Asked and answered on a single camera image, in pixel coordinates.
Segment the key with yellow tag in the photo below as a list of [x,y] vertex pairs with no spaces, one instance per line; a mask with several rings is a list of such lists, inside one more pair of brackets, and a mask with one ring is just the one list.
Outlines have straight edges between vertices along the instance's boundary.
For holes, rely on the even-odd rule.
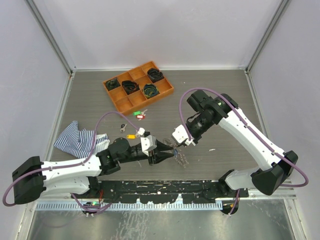
[[130,140],[133,140],[133,139],[137,139],[137,138],[140,138],[141,135],[139,133],[136,133],[136,134],[128,134],[126,136],[127,139],[130,139]]

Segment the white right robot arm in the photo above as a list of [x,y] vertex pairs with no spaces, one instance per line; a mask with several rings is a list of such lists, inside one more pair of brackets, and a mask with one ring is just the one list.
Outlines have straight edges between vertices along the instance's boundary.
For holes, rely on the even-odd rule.
[[172,138],[180,146],[196,145],[202,135],[217,125],[231,134],[253,157],[256,168],[231,169],[219,179],[219,191],[231,197],[238,189],[256,188],[270,196],[291,175],[297,154],[285,152],[264,136],[245,116],[238,104],[227,94],[216,98],[196,90],[187,99],[195,111],[185,123],[175,128]]

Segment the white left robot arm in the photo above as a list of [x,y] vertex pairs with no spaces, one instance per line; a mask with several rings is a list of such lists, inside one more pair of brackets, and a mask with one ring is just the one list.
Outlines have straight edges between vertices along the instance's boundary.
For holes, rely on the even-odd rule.
[[123,163],[147,160],[151,166],[158,164],[173,157],[172,150],[172,146],[149,135],[136,145],[130,145],[126,138],[117,138],[89,159],[41,161],[39,156],[32,156],[12,172],[14,204],[68,193],[95,198],[100,193],[99,176],[119,171]]

